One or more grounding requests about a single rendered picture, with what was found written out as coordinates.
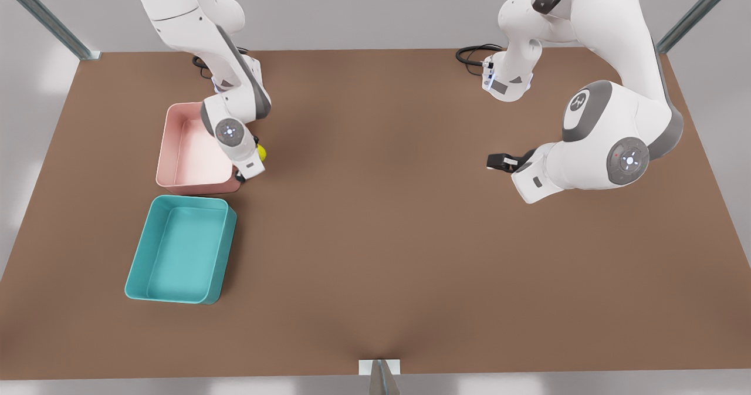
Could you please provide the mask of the pink rectangular bin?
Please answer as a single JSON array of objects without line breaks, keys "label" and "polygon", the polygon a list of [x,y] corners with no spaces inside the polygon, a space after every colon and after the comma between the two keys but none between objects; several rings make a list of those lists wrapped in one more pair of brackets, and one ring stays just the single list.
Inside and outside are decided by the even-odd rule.
[{"label": "pink rectangular bin", "polygon": [[177,196],[233,193],[241,187],[234,165],[206,131],[201,103],[167,109],[155,181]]}]

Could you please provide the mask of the teal rectangular bin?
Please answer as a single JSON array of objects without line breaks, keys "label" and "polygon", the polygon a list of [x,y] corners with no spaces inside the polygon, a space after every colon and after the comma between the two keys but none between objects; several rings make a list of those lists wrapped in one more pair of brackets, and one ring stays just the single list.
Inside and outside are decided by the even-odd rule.
[{"label": "teal rectangular bin", "polygon": [[218,198],[153,199],[124,293],[135,301],[214,304],[222,293],[237,214]]}]

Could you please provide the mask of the silver frame post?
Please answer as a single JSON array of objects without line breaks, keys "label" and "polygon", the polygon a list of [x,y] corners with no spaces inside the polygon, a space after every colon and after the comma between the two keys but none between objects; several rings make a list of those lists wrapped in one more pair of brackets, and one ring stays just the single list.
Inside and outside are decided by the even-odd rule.
[{"label": "silver frame post", "polygon": [[692,28],[722,0],[697,0],[692,7],[666,32],[665,36],[655,44],[658,53],[668,53]]},{"label": "silver frame post", "polygon": [[368,395],[401,395],[394,378],[401,374],[400,359],[367,359],[358,361],[360,376],[368,376]]},{"label": "silver frame post", "polygon": [[91,50],[54,15],[40,0],[16,0],[24,7],[47,31],[49,31],[64,47],[66,47],[78,60],[99,60],[101,52]]}]

